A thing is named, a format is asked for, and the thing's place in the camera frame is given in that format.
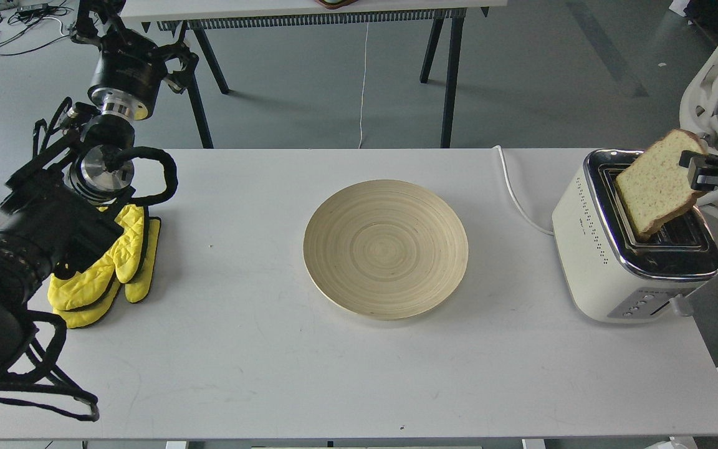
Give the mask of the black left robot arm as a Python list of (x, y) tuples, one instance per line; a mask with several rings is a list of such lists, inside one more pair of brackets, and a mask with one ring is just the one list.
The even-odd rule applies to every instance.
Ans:
[(28, 309), (51, 275), (69, 279), (90, 268), (125, 236), (117, 214), (152, 206), (176, 193), (176, 162), (159, 148), (136, 146), (133, 123), (153, 114), (161, 83), (183, 93), (194, 80), (196, 54), (179, 37), (158, 46), (122, 22), (123, 1), (82, 1), (69, 37), (96, 46), (99, 59), (89, 103), (65, 99), (32, 133), (32, 159), (7, 181), (0, 210), (0, 403), (30, 407), (4, 392), (63, 395), (99, 418), (97, 396), (57, 365), (67, 326), (60, 316)]

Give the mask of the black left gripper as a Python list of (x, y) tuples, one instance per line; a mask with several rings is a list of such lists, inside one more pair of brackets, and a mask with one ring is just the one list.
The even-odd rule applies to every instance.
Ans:
[[(145, 120), (154, 112), (162, 80), (176, 94), (191, 87), (199, 57), (184, 38), (158, 46), (147, 37), (126, 31), (120, 12), (125, 1), (79, 1), (77, 17), (69, 38), (77, 44), (95, 46), (99, 51), (88, 97), (96, 106), (105, 96), (127, 94), (134, 100), (135, 119)], [(178, 68), (168, 63), (176, 60)]]

